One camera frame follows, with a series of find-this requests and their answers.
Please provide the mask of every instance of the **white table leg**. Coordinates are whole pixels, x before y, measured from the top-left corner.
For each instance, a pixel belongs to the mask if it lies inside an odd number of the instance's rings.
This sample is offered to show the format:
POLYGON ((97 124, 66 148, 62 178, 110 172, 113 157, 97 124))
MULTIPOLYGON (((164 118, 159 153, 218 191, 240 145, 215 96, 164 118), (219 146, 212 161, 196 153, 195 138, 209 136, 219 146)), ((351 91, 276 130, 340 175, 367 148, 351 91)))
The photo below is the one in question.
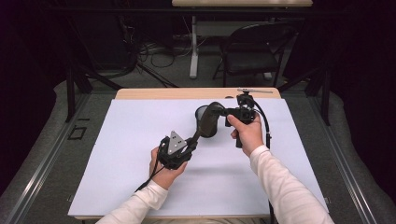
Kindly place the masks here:
POLYGON ((197 78, 198 70, 198 48, 197 48, 197 23, 195 16, 192 16, 191 32, 192 32, 192 55, 191 55, 191 67, 190 67, 190 78, 197 78))

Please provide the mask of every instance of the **person's right hand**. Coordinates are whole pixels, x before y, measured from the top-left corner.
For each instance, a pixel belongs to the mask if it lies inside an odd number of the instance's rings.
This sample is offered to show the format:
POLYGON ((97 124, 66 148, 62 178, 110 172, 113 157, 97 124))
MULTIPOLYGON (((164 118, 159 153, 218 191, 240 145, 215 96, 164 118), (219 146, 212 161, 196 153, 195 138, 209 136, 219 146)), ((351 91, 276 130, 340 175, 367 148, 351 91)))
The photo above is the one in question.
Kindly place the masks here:
POLYGON ((231 137, 235 139, 238 134, 242 142, 242 150, 250 157, 250 154, 259 146, 264 145, 262 141, 262 121, 260 115, 256 113, 254 120, 248 125, 242 123, 233 115, 228 115, 227 120, 235 127, 231 137))

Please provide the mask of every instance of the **person's left hand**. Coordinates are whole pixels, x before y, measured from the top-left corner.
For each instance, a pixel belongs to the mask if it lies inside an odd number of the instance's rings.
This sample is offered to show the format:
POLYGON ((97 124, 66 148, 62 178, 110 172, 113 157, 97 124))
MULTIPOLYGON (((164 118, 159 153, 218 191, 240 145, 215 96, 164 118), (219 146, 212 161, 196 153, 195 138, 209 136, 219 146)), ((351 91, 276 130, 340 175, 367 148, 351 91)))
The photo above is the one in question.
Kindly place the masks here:
MULTIPOLYGON (((154 148, 151 150, 151 162, 149 163, 149 173, 152 174, 152 171, 154 170, 154 165, 155 161, 157 160, 157 155, 158 155, 158 148, 154 148)), ((156 174, 154 177, 152 177, 152 180, 157 183, 159 186, 161 186, 163 189, 169 189, 173 182, 175 181, 176 177, 181 175, 184 170, 186 169, 187 162, 183 162, 180 167, 178 167, 177 170, 169 170, 166 168, 163 168, 163 166, 160 164, 158 161, 157 164, 157 169, 155 172, 159 171, 162 169, 158 174, 156 174)))

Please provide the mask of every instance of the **black curtain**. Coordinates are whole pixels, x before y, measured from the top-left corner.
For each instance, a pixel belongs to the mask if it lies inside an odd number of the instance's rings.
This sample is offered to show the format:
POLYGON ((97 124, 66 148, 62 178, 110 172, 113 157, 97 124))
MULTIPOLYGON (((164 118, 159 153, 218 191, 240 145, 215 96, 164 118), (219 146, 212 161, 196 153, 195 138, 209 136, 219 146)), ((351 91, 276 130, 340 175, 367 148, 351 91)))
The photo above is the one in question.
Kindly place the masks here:
POLYGON ((34 145, 55 104, 64 68, 32 9, 22 1, 0 7, 0 193, 34 145))
POLYGON ((396 202, 395 2, 316 0, 314 7, 345 10, 351 18, 307 20, 284 75, 293 79, 324 64, 332 69, 331 90, 344 101, 353 145, 396 202))

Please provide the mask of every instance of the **black grip handle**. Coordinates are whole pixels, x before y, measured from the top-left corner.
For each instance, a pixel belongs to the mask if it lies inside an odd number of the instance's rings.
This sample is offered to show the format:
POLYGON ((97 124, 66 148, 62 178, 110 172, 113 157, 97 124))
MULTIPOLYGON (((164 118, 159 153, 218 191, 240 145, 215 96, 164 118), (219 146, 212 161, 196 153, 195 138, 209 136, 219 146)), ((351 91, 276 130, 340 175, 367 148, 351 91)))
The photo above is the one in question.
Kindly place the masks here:
POLYGON ((242 142, 241 139, 239 138, 239 134, 236 136, 236 147, 242 148, 242 142))

